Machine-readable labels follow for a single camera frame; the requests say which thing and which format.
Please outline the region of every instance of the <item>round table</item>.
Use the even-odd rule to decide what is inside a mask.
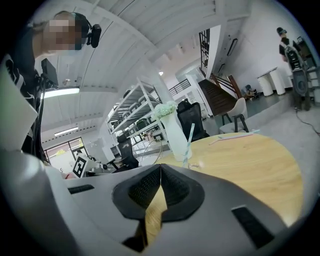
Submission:
[[[298,219],[303,203],[303,182],[297,162],[283,145],[270,137],[252,134],[226,140],[218,138],[239,135],[221,134],[192,142],[190,168],[235,183],[272,208],[290,226]],[[173,153],[156,164],[182,166]],[[161,213],[166,209],[160,187],[146,210],[149,244],[161,229]]]

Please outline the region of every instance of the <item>chair leg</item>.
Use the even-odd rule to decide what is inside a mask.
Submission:
[[[237,122],[237,117],[234,118],[234,132],[238,132],[238,122]]]
[[[226,117],[228,118],[229,122],[232,123],[232,120],[228,114],[226,114]]]
[[[242,124],[243,124],[244,130],[248,133],[248,132],[249,132],[249,129],[248,129],[248,127],[247,127],[247,124],[246,124],[246,122],[245,122],[245,118],[244,118],[243,115],[240,115],[240,120],[241,120],[241,122],[242,122]]]

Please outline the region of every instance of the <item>person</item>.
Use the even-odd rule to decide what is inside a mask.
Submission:
[[[246,87],[241,89],[241,94],[243,95],[245,100],[249,99],[250,101],[252,101],[252,99],[255,97],[255,92],[248,90]]]
[[[84,15],[61,11],[51,20],[28,24],[20,32],[15,45],[4,56],[3,62],[13,82],[38,113],[41,89],[35,60],[64,51],[79,51],[88,38],[89,29],[89,22]],[[47,159],[41,146],[40,129],[35,125],[30,128],[22,151],[40,160]]]
[[[280,44],[279,44],[279,53],[282,57],[282,60],[284,62],[287,62],[290,65],[290,69],[293,71],[297,67],[297,63],[300,64],[301,68],[303,68],[304,63],[302,60],[302,52],[300,47],[296,44],[295,41],[291,41],[289,38],[287,38],[287,31],[283,29],[282,27],[278,27],[276,29],[276,32],[281,38]],[[286,46],[292,46],[292,49],[297,52],[296,56],[296,62],[288,62],[288,59],[286,57]],[[295,87],[293,87],[293,97],[294,97],[294,109],[296,111],[301,111],[302,110],[302,98],[301,96],[297,93],[295,90]],[[305,93],[305,108],[306,110],[309,110],[310,108],[310,94],[309,90]]]

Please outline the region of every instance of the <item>stair railing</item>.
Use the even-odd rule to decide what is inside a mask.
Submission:
[[[241,91],[234,79],[234,77],[232,75],[228,76],[228,80],[225,80],[221,77],[215,76],[214,74],[211,74],[210,76],[210,80],[212,82],[214,82],[218,87],[222,88],[221,86],[224,86],[225,88],[229,89],[230,91],[232,91],[233,93],[235,93],[235,95],[237,96],[238,99],[242,98],[242,94]]]
[[[201,54],[200,70],[204,75],[204,77],[206,77],[207,69],[208,69],[208,59],[209,59],[210,29],[200,32],[199,40],[200,40],[200,54]]]
[[[191,84],[189,83],[189,80],[185,79],[182,82],[175,85],[174,87],[172,87],[171,89],[169,89],[169,92],[171,93],[172,96],[174,96],[190,86]]]

